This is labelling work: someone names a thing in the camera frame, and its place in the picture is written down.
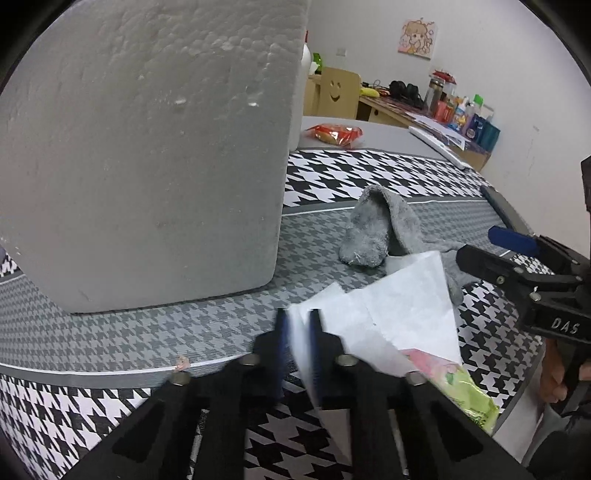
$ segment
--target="white container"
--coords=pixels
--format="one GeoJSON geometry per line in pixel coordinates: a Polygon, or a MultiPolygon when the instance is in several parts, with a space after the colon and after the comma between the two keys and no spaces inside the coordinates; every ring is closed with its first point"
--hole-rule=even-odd
{"type": "Polygon", "coordinates": [[[304,95],[306,93],[306,83],[308,81],[308,75],[310,74],[311,65],[312,55],[308,49],[308,44],[304,43],[300,72],[295,83],[294,99],[291,107],[290,138],[288,141],[290,152],[296,150],[298,143],[300,143],[301,119],[304,116],[304,95]]]}

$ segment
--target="styrofoam block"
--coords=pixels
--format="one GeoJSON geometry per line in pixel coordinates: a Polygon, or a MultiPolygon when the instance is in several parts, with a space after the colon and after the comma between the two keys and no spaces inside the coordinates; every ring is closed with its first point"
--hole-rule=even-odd
{"type": "Polygon", "coordinates": [[[274,272],[309,0],[82,0],[0,95],[0,244],[70,312],[274,272]]]}

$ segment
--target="anime poster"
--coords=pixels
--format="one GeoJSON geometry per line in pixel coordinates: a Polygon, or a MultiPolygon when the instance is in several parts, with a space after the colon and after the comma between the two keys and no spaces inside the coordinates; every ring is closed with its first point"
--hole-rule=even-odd
{"type": "Polygon", "coordinates": [[[398,51],[431,59],[433,55],[437,25],[435,22],[408,20],[402,27],[398,51]]]}

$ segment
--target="red snack bag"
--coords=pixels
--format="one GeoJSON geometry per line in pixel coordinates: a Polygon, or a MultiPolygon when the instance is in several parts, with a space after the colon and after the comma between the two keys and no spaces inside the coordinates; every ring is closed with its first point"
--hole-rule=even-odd
{"type": "Polygon", "coordinates": [[[337,147],[351,145],[363,135],[363,131],[359,127],[347,127],[347,125],[321,124],[306,131],[311,132],[310,135],[318,140],[337,147]]]}

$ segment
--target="green snack bag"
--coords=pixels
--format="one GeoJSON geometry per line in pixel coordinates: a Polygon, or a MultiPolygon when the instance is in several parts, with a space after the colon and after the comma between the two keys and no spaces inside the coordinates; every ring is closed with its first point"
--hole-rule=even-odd
{"type": "Polygon", "coordinates": [[[403,350],[402,353],[466,415],[485,432],[492,434],[499,417],[499,407],[476,386],[463,367],[421,350],[403,350]]]}

